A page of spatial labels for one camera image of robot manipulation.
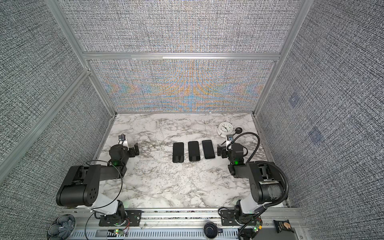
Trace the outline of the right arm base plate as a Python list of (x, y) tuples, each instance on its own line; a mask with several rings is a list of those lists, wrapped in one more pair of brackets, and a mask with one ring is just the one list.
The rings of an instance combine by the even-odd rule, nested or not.
[(221, 209), (219, 211), (221, 217), (222, 226), (240, 226), (235, 216), (235, 210), (231, 209)]

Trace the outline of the black fan left corner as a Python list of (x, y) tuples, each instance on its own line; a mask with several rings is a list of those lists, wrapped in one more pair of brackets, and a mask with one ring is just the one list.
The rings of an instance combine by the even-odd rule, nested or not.
[(76, 226), (76, 219), (73, 215), (62, 215), (58, 217), (49, 227), (47, 232), (48, 240), (66, 240), (70, 237)]

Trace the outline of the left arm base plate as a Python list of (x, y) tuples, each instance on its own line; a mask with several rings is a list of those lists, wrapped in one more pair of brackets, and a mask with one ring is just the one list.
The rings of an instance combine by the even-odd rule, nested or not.
[(125, 210), (125, 214), (101, 216), (99, 227), (138, 227), (141, 222), (143, 211), (141, 210)]

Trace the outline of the snack packet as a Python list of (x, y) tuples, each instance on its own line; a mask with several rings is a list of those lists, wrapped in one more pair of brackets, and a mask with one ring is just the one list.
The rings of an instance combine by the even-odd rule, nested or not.
[(273, 222), (274, 222), (277, 233), (281, 233), (281, 232), (294, 233), (295, 232), (289, 220), (285, 220), (285, 221), (273, 220)]

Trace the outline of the white round clock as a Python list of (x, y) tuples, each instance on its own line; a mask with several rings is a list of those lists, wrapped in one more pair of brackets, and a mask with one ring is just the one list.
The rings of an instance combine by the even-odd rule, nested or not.
[(226, 138), (227, 135), (232, 135), (234, 133), (234, 127), (231, 123), (222, 122), (218, 125), (217, 134), (221, 138)]

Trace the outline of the black round-head spoon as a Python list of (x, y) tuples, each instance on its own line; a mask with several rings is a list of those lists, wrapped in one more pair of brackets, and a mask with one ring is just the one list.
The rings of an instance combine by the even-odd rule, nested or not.
[(243, 129), (241, 128), (241, 127), (237, 127), (236, 129), (235, 129), (235, 133), (236, 134), (241, 134), (243, 132)]

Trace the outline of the small green circuit board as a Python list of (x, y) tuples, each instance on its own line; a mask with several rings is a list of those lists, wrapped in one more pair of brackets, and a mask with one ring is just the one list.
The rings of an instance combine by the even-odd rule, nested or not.
[(126, 231), (125, 230), (122, 230), (122, 229), (116, 229), (115, 232), (114, 232), (117, 236), (123, 236), (126, 234)]

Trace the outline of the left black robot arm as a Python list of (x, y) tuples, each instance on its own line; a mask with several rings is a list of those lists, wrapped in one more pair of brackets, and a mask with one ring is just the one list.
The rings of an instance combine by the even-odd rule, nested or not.
[(139, 144), (133, 147), (117, 144), (110, 148), (111, 159), (106, 165), (93, 164), (88, 166), (70, 167), (56, 195), (57, 205), (68, 208), (85, 208), (100, 214), (100, 227), (127, 225), (124, 204), (117, 197), (112, 199), (99, 192), (101, 181), (121, 180), (127, 172), (129, 158), (140, 154)]

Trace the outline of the aluminium front rail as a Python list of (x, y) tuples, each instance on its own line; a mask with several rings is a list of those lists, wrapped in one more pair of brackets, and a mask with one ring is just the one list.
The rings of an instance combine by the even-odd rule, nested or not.
[[(141, 209), (143, 211), (138, 227), (99, 227), (99, 219), (91, 212), (80, 209), (65, 209), (64, 215), (73, 215), (76, 227), (71, 240), (205, 240), (204, 225), (215, 223), (223, 233), (217, 240), (236, 240), (241, 226), (222, 226), (217, 208), (186, 209)], [(257, 240), (310, 240), (300, 210), (297, 208), (270, 208), (261, 216), (263, 227), (256, 235)], [(273, 220), (289, 220), (294, 233), (277, 233)], [(126, 231), (117, 236), (116, 229)]]

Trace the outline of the right green circuit board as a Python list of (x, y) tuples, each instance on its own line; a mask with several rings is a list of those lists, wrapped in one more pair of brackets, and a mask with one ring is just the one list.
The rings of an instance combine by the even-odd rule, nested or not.
[(253, 226), (252, 232), (255, 234), (258, 234), (258, 232), (262, 229), (262, 227), (263, 227), (263, 222), (256, 221), (255, 225)]

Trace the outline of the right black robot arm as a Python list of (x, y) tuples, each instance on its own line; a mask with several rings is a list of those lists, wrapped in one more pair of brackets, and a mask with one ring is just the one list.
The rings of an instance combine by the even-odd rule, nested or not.
[(234, 219), (238, 224), (245, 224), (253, 217), (261, 215), (267, 208), (279, 205), (288, 198), (288, 178), (274, 163), (244, 162), (247, 154), (244, 147), (236, 143), (229, 150), (226, 146), (218, 145), (217, 155), (229, 160), (228, 169), (231, 176), (249, 181), (250, 195), (237, 201), (234, 207)]

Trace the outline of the black round knob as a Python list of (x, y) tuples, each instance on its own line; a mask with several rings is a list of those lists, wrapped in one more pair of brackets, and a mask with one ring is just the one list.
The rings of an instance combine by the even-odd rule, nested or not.
[(215, 239), (219, 234), (223, 233), (222, 229), (219, 229), (218, 226), (213, 222), (208, 222), (204, 225), (204, 235), (208, 239)]

